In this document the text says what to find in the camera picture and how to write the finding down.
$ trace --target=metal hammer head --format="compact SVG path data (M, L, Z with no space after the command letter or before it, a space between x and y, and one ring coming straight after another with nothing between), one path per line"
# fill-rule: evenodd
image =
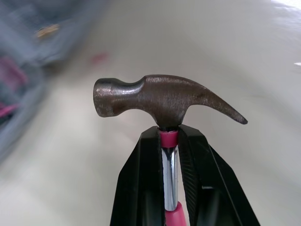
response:
M96 111L102 117L140 109L149 113L160 128L181 125L191 105L206 105L247 124L240 113L206 87L172 75L147 75L134 83L99 79L94 85L93 99Z

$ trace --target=white floor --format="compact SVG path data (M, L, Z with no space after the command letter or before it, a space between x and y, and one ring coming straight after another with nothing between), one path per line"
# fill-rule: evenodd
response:
M232 166L261 225L300 225L301 12L275 2L111 1L0 165L0 225L109 225L119 171L154 122L135 110L98 117L93 85L156 73L201 83L249 120L194 106L184 123Z

